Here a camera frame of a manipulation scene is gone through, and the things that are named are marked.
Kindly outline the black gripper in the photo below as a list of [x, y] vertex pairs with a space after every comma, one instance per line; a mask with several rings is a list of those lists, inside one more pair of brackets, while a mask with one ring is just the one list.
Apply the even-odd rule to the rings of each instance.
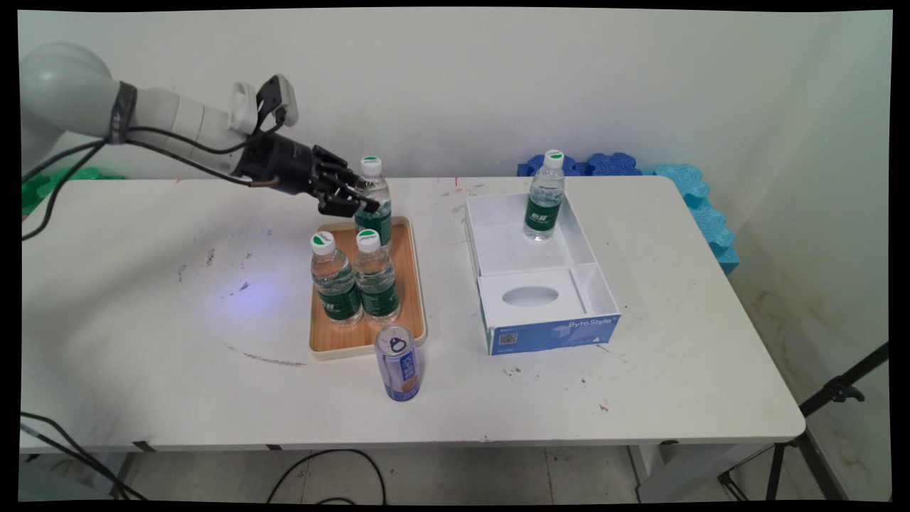
[[[312, 184], [314, 169], [322, 179], [316, 189]], [[366, 181], [358, 180], [346, 160], [322, 146], [306, 146], [282, 135], [250, 137], [233, 176], [289, 195], [312, 196], [316, 191], [318, 212], [325, 216], [352, 218], [380, 209], [380, 201], [366, 196]], [[338, 183], [329, 182], [330, 178]]]

